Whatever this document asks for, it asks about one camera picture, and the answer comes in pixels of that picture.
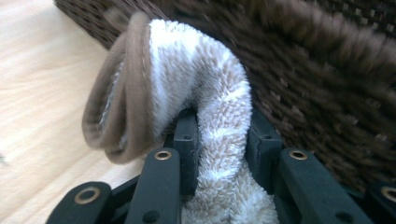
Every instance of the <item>metal grommet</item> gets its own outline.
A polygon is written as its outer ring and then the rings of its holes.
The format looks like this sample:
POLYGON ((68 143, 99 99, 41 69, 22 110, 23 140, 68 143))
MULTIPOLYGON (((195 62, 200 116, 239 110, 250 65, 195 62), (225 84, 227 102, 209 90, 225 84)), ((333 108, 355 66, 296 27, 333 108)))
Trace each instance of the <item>metal grommet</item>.
POLYGON ((300 150, 290 151, 289 156, 291 156, 292 158, 298 161, 305 161, 306 159, 308 159, 308 156, 300 150))
POLYGON ((170 151, 159 151, 155 153, 154 157, 159 161, 166 161, 172 157, 172 153, 170 151))
POLYGON ((381 193, 385 198, 396 203, 396 188, 384 186, 381 188, 381 193))
POLYGON ((86 204, 86 203, 91 203, 93 201, 95 201, 95 199, 97 199, 100 195, 100 190, 99 188, 96 187, 87 187, 85 189, 83 189, 82 191, 80 191, 76 197, 75 197, 75 203, 78 204, 86 204), (84 193, 93 193, 92 196, 90 197, 84 197, 83 194, 84 193))

